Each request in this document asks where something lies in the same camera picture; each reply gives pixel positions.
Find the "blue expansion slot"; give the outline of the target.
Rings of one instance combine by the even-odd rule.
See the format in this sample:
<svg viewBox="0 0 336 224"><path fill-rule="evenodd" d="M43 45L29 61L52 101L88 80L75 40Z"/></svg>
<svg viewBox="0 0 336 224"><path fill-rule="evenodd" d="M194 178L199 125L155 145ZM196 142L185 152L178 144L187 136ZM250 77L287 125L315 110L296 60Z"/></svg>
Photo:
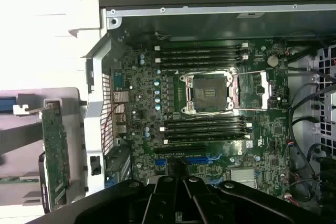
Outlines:
<svg viewBox="0 0 336 224"><path fill-rule="evenodd" d="M191 165L211 164L213 162L213 160L208 157L187 157L186 160ZM156 166L165 166L167 164L167 160L156 159L154 163Z"/></svg>

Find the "silver chipset heatsink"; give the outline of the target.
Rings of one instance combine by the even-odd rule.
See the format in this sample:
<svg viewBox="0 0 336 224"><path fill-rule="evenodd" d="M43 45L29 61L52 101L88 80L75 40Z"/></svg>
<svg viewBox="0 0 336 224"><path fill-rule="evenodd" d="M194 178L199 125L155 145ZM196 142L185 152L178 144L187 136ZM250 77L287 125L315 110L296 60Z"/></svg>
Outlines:
<svg viewBox="0 0 336 224"><path fill-rule="evenodd" d="M257 183L255 179L255 170L252 168L232 169L230 171L230 178L232 181L241 183L253 189L257 188Z"/></svg>

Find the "long black expansion slot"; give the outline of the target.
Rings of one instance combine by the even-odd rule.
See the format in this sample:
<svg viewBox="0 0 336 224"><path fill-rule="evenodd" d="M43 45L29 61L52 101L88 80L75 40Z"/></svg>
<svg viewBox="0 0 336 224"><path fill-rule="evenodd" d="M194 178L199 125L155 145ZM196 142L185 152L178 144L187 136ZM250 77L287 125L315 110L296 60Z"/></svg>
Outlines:
<svg viewBox="0 0 336 224"><path fill-rule="evenodd" d="M206 146L205 145L196 145L196 146L169 146L169 147L155 148L154 152L156 154L163 154L163 153L203 152L205 150L206 150Z"/></svg>

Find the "black RAM slot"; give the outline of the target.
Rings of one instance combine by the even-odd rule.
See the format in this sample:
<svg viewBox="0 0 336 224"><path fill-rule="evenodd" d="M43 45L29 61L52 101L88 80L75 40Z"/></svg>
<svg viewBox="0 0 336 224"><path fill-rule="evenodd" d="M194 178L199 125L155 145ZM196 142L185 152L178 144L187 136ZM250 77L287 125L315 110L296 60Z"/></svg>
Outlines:
<svg viewBox="0 0 336 224"><path fill-rule="evenodd" d="M235 136L213 136L213 137L189 137L189 138L170 138L164 139L163 144L187 144L187 143L206 143L206 142L220 142L220 141L239 141L247 140L249 135L235 135Z"/></svg>
<svg viewBox="0 0 336 224"><path fill-rule="evenodd" d="M229 54L229 55L239 55L248 52L247 50L194 50L194 51L171 51L171 52L161 52L160 56L173 56L173 55L215 55L215 54Z"/></svg>
<svg viewBox="0 0 336 224"><path fill-rule="evenodd" d="M252 127L251 123L235 123L235 122L205 122L205 124L171 124L166 126L160 126L160 132L203 132L203 131L233 131L233 130L246 130Z"/></svg>
<svg viewBox="0 0 336 224"><path fill-rule="evenodd" d="M233 46L189 46L189 47L162 47L162 46L154 46L154 51L173 51L173 50L212 50L212 49L243 49L248 48L248 43L242 43Z"/></svg>
<svg viewBox="0 0 336 224"><path fill-rule="evenodd" d="M229 68L243 65L243 61L223 61L223 62L177 62L161 63L161 69L195 69L195 68Z"/></svg>
<svg viewBox="0 0 336 224"><path fill-rule="evenodd" d="M248 131L200 131L200 132L165 132L167 138L184 138L184 137L213 137L213 136L244 136Z"/></svg>
<svg viewBox="0 0 336 224"><path fill-rule="evenodd" d="M155 58L155 63L164 61L176 61L176 60L247 60L249 55L244 54L240 56L226 56L226 55L214 55L214 56L191 56L191 57L165 57Z"/></svg>
<svg viewBox="0 0 336 224"><path fill-rule="evenodd" d="M200 119L179 119L179 120L166 120L164 125L170 124L182 124L182 123L205 123L205 122L242 122L248 121L249 118L244 116L229 116L229 117L217 117L217 118L200 118Z"/></svg>

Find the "metal socket locking lever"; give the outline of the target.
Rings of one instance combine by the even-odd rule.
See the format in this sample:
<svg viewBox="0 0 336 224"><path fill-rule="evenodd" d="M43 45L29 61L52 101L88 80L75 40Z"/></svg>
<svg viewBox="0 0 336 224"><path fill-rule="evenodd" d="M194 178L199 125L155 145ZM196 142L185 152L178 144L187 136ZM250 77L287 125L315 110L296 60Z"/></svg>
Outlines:
<svg viewBox="0 0 336 224"><path fill-rule="evenodd" d="M216 112L200 112L195 113L193 116L215 116L215 115L225 115L225 114L231 114L234 110L223 110L223 111L216 111Z"/></svg>
<svg viewBox="0 0 336 224"><path fill-rule="evenodd" d="M226 74L226 73L235 73L237 68L231 67L228 69L216 69L216 70L206 70L206 71L192 71L188 72L185 75L191 76L195 74Z"/></svg>

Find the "green motherboard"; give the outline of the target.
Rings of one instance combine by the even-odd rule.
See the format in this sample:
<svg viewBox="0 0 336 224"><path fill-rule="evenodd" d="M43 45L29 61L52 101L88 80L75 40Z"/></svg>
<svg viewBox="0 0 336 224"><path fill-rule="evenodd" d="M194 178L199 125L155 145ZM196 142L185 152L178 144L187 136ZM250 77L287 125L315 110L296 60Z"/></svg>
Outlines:
<svg viewBox="0 0 336 224"><path fill-rule="evenodd" d="M206 55L173 55L160 56L161 52L154 51L154 46L193 47L193 46L233 46L247 42L248 48L230 49L247 50L243 54L215 54L240 56L247 54L247 60L176 60L155 63L155 58L214 56ZM267 64L267 58L275 55L279 58L276 67ZM179 42L139 42L126 47L119 59L111 66L111 82L113 88L112 135L119 142L130 146L131 177L148 184L150 180L167 173L171 161L187 157L208 157L211 164L191 165L187 168L192 176L206 179L212 186L217 186L225 180L231 180L232 169L255 170L258 190L281 198L289 184L286 168L287 155L285 148L289 141L288 133L288 49L272 39L257 40L210 40L210 41L179 41ZM250 111L241 109L257 109L261 107L261 87L259 74L249 74L239 77L239 84L234 88L239 101L234 112L215 116L191 116L183 114L180 109L185 102L184 82L179 78L192 71L206 71L228 68L195 68L195 69L161 69L161 63L177 62L223 62L243 61L244 64L234 67L235 73L252 71L267 72L267 80L271 85L271 97L268 99L268 110ZM206 143L168 144L164 145L165 132L160 132L160 126L166 120L217 118L229 116L244 116L248 121L236 123L251 123L247 140L220 141ZM169 146L205 145L203 152L163 153L156 154L155 148ZM156 166L156 159L166 159L165 166Z"/></svg>

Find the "CPU socket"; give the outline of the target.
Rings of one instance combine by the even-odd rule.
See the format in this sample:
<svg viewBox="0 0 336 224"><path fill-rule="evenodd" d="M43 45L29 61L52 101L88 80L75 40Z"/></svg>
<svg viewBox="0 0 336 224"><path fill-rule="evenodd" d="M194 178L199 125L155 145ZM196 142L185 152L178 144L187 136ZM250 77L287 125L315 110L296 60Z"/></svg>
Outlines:
<svg viewBox="0 0 336 224"><path fill-rule="evenodd" d="M189 72L181 75L179 81L184 82L185 102L180 109L183 114L228 113L239 101L234 91L238 79L227 70Z"/></svg>

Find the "grey parts rack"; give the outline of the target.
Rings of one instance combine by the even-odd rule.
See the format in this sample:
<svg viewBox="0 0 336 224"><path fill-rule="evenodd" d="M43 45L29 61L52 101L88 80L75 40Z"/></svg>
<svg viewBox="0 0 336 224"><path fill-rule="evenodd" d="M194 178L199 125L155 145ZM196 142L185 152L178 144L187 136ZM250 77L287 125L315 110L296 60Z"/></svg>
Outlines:
<svg viewBox="0 0 336 224"><path fill-rule="evenodd" d="M0 90L0 97L15 97L16 105L37 109L45 99L62 99L62 122L67 134L70 185L66 204L85 195L80 98L76 88ZM43 134L39 114L0 114L0 177L38 175ZM40 183L0 185L0 206L41 205Z"/></svg>

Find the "metal socket cover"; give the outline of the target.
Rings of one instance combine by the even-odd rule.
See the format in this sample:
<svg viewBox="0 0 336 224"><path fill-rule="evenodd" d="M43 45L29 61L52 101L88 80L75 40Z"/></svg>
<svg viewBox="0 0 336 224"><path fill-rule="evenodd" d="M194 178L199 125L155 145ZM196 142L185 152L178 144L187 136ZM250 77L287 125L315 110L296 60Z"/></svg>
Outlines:
<svg viewBox="0 0 336 224"><path fill-rule="evenodd" d="M266 111L268 110L268 99L271 97L271 85L267 80L267 72L263 71L252 71L252 72L244 72L244 73L234 73L233 77L237 79L237 84L239 84L239 77L249 74L259 74L261 78L261 87L264 89L263 93L261 94L262 104L260 108L257 109L241 109L240 110L250 110L250 111Z"/></svg>

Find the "green RAM stick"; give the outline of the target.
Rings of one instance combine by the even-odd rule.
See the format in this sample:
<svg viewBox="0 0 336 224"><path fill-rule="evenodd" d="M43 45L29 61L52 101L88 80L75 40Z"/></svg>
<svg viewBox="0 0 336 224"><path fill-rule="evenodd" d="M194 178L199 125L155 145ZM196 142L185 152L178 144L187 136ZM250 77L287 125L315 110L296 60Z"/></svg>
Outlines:
<svg viewBox="0 0 336 224"><path fill-rule="evenodd" d="M21 178L21 177L0 177L0 185L2 184L18 184L18 183L37 183L37 178Z"/></svg>

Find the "round coin battery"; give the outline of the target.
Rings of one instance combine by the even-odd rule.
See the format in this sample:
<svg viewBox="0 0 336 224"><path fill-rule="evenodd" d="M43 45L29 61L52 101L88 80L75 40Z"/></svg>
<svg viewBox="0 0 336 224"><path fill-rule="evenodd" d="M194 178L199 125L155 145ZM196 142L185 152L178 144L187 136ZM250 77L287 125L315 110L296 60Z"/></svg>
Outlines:
<svg viewBox="0 0 336 224"><path fill-rule="evenodd" d="M279 64L279 58L275 55L271 55L267 58L267 64L270 66L270 67L276 67L278 66Z"/></svg>

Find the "black open PC case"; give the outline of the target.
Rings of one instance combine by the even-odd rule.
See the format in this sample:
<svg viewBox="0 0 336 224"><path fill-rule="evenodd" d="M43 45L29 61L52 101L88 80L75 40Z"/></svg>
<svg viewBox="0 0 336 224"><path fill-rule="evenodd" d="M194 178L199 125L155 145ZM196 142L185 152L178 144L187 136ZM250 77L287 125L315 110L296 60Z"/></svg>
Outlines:
<svg viewBox="0 0 336 224"><path fill-rule="evenodd" d="M131 177L130 146L112 135L111 66L139 42L272 39L288 49L288 186L281 199L322 205L320 162L336 159L336 0L100 0L103 34L87 54L84 119L93 194Z"/></svg>

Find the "hard disk with blue caddy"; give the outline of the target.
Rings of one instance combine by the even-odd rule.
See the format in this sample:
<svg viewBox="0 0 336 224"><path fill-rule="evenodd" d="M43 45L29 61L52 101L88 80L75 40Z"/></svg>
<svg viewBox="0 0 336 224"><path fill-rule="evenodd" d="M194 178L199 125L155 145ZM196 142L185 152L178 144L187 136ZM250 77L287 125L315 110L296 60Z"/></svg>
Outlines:
<svg viewBox="0 0 336 224"><path fill-rule="evenodd" d="M0 114L12 114L16 105L15 97L0 97Z"/></svg>

